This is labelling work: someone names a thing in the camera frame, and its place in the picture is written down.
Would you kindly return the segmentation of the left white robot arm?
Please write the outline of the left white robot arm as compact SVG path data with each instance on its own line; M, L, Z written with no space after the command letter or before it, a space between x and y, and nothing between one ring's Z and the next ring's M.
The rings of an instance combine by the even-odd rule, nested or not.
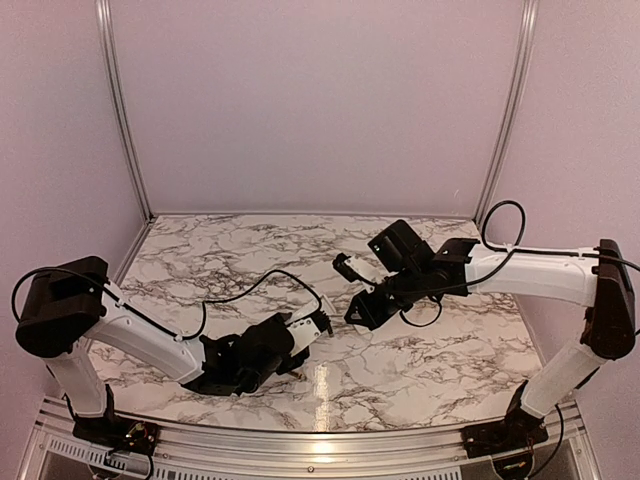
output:
M109 409L112 395L82 339L144 361L191 392L224 397L251 394L272 374L297 368L322 332L310 305L218 339L173 332L126 301L99 257L34 269L15 286L24 283L30 285L24 304L12 310L19 345L45 361L72 411L106 445L125 438L126 423Z

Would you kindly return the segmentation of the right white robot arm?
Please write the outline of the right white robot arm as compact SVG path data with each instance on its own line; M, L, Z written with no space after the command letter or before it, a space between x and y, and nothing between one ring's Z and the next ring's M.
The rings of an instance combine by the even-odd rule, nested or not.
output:
M514 395L495 438L515 448L571 390L602 365L628 355L636 343L635 294L618 245L594 248L521 249L450 238L438 249L403 220L368 244L388 274L375 279L367 263L345 254L333 261L348 282L365 285L351 300L347 323L375 330L422 299L504 293L561 300L584 307L584 329Z

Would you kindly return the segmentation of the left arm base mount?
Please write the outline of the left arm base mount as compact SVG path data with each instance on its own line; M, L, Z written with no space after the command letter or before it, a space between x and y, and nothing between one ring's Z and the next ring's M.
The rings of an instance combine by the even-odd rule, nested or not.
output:
M106 385L106 409L99 417L83 417L71 410L73 435L88 442L109 447L113 452L132 452L152 456L155 452L159 425L122 417L115 413L113 392Z

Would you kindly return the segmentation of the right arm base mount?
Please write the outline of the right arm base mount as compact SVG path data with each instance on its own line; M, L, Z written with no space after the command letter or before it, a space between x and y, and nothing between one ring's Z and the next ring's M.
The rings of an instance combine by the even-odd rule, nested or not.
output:
M524 381L514 392L504 417L500 420L466 426L461 430L469 458L531 448L549 439L543 417L535 417L522 408Z

